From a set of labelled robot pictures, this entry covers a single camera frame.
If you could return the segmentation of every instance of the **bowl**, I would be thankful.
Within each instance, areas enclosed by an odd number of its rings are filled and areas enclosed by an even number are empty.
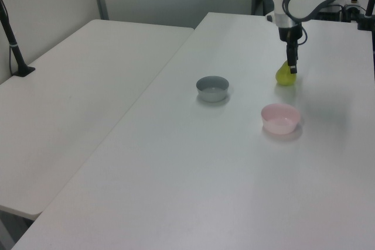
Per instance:
[[[196,84],[199,98],[206,102],[219,102],[227,96],[229,82],[220,76],[207,76]]]
[[[268,132],[286,135],[293,132],[301,120],[299,111],[287,104],[271,104],[262,109],[263,127]]]

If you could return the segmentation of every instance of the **gray bowl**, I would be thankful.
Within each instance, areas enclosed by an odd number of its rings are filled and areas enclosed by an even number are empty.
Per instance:
[[[229,82],[220,76],[207,76],[198,80],[196,86],[203,101],[219,102],[227,96]]]

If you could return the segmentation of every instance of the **table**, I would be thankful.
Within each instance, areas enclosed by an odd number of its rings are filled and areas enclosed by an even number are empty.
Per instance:
[[[304,26],[298,80],[280,87],[278,29],[208,14],[14,250],[373,249],[371,33]],[[228,99],[197,99],[206,75]],[[294,134],[262,130],[273,102],[301,111]]]
[[[0,210],[35,218],[192,29],[94,20],[0,86]]]

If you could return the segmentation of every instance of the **pink bowl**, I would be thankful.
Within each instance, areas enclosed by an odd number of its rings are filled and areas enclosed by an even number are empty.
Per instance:
[[[278,135],[293,132],[301,120],[299,111],[287,104],[266,105],[261,114],[264,129]]]

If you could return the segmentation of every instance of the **yellow pear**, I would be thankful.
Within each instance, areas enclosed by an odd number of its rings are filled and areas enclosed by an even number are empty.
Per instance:
[[[291,74],[290,68],[288,66],[288,61],[282,64],[281,68],[276,73],[277,83],[283,86],[293,85],[297,79],[296,74]]]

